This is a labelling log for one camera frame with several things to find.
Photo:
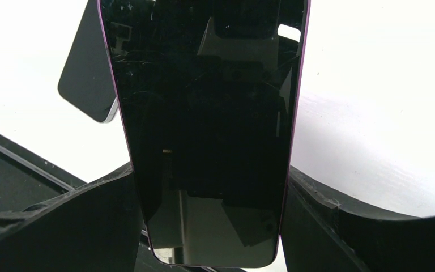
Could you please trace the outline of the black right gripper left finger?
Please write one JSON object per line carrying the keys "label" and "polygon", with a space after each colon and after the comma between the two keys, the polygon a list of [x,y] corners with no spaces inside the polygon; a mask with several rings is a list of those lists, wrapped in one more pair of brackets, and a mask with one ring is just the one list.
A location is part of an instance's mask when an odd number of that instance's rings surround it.
{"label": "black right gripper left finger", "polygon": [[133,169],[0,212],[0,271],[133,271],[143,226]]}

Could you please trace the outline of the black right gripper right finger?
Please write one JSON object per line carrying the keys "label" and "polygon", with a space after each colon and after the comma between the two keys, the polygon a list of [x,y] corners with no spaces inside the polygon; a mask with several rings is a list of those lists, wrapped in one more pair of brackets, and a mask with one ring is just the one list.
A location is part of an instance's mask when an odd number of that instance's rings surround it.
{"label": "black right gripper right finger", "polygon": [[288,271],[435,271],[435,216],[370,205],[295,167],[281,238]]}

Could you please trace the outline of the silver-edged black phone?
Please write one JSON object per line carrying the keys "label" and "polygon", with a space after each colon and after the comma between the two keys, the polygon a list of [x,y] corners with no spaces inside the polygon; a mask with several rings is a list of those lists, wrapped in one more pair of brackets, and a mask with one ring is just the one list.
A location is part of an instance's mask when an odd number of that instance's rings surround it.
{"label": "silver-edged black phone", "polygon": [[88,1],[57,85],[60,96],[99,123],[118,109],[97,1]]}

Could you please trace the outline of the purple cased phone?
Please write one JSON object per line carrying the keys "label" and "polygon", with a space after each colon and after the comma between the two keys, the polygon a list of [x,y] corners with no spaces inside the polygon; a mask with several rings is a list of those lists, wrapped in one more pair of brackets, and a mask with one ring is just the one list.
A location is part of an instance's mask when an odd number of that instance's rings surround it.
{"label": "purple cased phone", "polygon": [[308,1],[98,1],[135,187],[165,264],[276,259]]}

